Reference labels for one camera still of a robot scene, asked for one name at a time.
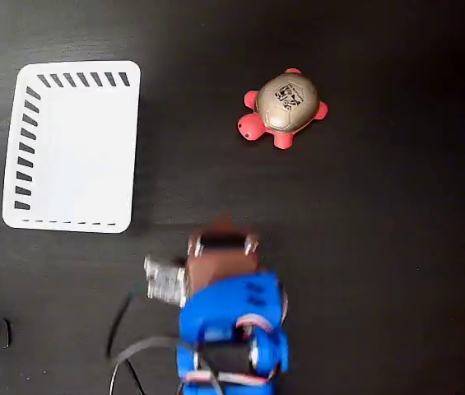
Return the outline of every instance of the black table surface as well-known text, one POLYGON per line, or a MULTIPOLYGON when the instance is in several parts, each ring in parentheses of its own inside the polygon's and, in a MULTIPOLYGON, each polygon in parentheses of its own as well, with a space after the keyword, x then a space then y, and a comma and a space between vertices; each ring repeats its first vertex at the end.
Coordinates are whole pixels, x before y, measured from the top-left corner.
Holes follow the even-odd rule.
MULTIPOLYGON (((465 2, 2 0, 0 394, 107 393, 109 324, 144 256, 183 256, 216 216, 256 229, 286 284, 281 393, 465 394, 465 2), (8 228, 17 72, 101 59, 142 70, 132 224, 8 228), (327 118, 288 151, 245 141, 243 94, 288 67, 327 118)), ((177 314, 139 298, 116 348, 175 333, 177 314)), ((172 354, 135 366, 150 394, 174 391, 172 354)), ((126 372, 115 392, 135 393, 126 372)))

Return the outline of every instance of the turtle shell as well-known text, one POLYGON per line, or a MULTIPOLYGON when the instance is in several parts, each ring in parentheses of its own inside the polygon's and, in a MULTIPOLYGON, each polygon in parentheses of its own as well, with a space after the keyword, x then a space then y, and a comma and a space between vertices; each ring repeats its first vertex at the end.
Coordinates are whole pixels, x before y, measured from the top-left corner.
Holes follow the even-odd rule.
POLYGON ((320 105, 310 79, 285 72, 270 80, 256 95, 256 111, 267 129, 292 133, 309 123, 320 105))

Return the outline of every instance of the plastic toy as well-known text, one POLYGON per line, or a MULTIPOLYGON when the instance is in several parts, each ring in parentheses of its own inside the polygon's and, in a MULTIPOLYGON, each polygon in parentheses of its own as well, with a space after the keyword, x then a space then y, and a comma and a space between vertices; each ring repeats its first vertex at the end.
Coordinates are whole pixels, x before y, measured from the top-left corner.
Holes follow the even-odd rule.
POLYGON ((288 68, 259 91, 247 92, 244 102, 253 113, 239 120, 241 135, 252 141, 265 132, 271 133, 274 145, 282 150, 292 146, 296 133, 314 119, 324 119, 328 113, 311 80, 297 68, 288 68))

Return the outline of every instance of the red turtle head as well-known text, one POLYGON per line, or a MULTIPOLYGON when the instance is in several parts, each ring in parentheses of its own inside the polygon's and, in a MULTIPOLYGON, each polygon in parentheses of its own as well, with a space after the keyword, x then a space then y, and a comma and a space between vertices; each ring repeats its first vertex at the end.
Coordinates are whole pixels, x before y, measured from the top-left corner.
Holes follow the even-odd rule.
POLYGON ((247 114, 238 122, 238 130, 247 140, 257 140, 265 132, 265 125, 258 113, 247 114))

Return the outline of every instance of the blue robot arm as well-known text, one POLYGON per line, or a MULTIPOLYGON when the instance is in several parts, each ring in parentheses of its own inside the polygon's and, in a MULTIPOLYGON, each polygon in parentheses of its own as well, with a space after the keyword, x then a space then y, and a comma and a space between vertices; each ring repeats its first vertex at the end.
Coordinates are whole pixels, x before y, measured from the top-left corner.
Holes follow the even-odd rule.
MULTIPOLYGON (((220 372, 223 375, 218 378, 224 383, 226 395, 272 395, 275 372, 285 373, 288 369, 288 345, 281 329, 284 314, 281 287, 274 273, 236 276, 193 295, 181 310, 179 333, 197 348, 208 343, 234 343, 238 330, 248 328, 245 336, 250 345, 250 374, 259 379, 258 383, 240 385, 223 379, 229 372, 220 372)), ((211 395, 215 390, 207 383, 189 379, 190 374, 198 372, 197 360, 193 352, 178 349, 178 373, 185 382, 184 395, 211 395)))

